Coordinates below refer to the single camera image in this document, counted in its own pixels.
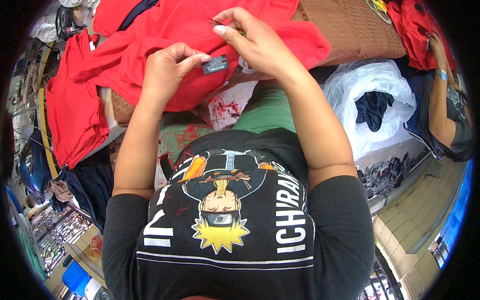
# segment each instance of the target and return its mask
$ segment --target black label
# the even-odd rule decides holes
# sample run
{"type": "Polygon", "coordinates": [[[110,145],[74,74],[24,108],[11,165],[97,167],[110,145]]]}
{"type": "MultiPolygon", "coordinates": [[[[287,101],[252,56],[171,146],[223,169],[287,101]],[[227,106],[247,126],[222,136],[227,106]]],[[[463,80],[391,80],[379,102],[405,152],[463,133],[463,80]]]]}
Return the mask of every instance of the black label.
{"type": "Polygon", "coordinates": [[[211,60],[204,62],[202,67],[205,75],[228,69],[227,56],[221,55],[213,57],[211,60]]]}

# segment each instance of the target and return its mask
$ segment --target fingernail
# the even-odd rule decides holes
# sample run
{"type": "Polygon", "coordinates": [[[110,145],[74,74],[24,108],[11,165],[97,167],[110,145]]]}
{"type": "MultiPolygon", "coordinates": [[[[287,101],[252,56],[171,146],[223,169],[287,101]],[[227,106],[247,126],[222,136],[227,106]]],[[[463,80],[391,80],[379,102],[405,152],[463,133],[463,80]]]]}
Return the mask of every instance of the fingernail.
{"type": "Polygon", "coordinates": [[[225,25],[217,25],[213,27],[213,31],[219,36],[222,36],[226,30],[227,30],[227,27],[225,25]]]}
{"type": "Polygon", "coordinates": [[[209,60],[211,60],[211,59],[212,59],[212,58],[210,57],[210,55],[205,55],[205,56],[202,56],[202,57],[200,58],[200,61],[201,61],[201,62],[206,62],[206,61],[209,61],[209,60]]]}

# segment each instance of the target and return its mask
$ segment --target blue container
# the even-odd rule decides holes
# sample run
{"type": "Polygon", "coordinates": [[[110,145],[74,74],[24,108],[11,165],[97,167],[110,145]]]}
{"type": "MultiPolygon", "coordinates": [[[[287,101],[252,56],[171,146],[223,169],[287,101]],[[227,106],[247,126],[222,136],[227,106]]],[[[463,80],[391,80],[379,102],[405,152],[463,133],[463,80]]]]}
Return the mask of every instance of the blue container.
{"type": "Polygon", "coordinates": [[[73,261],[73,263],[65,270],[61,279],[75,296],[83,297],[85,294],[85,287],[90,281],[88,273],[80,267],[80,265],[73,261]]]}

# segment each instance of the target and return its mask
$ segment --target red fabric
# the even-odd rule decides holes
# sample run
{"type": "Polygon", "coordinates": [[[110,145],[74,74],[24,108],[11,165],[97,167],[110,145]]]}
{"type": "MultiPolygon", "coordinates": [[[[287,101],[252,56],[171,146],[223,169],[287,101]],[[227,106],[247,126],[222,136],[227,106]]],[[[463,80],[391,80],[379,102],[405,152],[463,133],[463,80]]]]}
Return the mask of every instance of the red fabric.
{"type": "Polygon", "coordinates": [[[410,57],[409,65],[418,70],[431,70],[437,67],[433,51],[427,51],[426,35],[427,32],[434,32],[433,29],[436,28],[444,42],[450,68],[455,70],[455,61],[446,42],[447,39],[440,31],[439,25],[434,17],[426,11],[424,6],[423,12],[420,12],[415,8],[415,4],[423,6],[421,0],[404,0],[401,5],[393,1],[387,4],[388,15],[392,19],[392,23],[398,31],[410,57]]]}
{"type": "Polygon", "coordinates": [[[140,2],[142,0],[100,1],[95,11],[93,30],[106,37],[111,36],[140,2]]]}
{"type": "Polygon", "coordinates": [[[209,75],[204,75],[201,68],[191,71],[165,107],[165,111],[189,110],[221,88],[238,65],[238,53],[206,22],[207,17],[225,9],[242,6],[269,23],[307,69],[325,59],[330,44],[316,26],[309,22],[288,22],[297,5],[298,0],[161,0],[139,15],[127,30],[114,33],[95,49],[72,79],[110,87],[136,105],[149,54],[177,42],[185,42],[212,57],[225,54],[229,69],[209,75]]]}
{"type": "Polygon", "coordinates": [[[96,86],[76,83],[68,76],[91,55],[87,30],[67,41],[57,76],[47,85],[47,118],[52,132],[53,154],[60,166],[70,168],[100,146],[108,136],[108,124],[96,86]]]}

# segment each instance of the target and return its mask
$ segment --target metal gate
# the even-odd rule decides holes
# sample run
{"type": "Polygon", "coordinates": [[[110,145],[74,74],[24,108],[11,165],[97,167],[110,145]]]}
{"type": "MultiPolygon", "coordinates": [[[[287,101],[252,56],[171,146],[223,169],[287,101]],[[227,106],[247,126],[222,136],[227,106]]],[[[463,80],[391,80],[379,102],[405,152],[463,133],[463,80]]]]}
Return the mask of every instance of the metal gate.
{"type": "Polygon", "coordinates": [[[375,247],[375,261],[370,282],[363,289],[358,300],[404,300],[400,287],[386,259],[375,247]]]}
{"type": "Polygon", "coordinates": [[[48,205],[37,213],[32,221],[32,230],[45,262],[47,276],[68,255],[63,244],[75,243],[91,226],[92,223],[86,217],[70,206],[57,213],[48,205]]]}

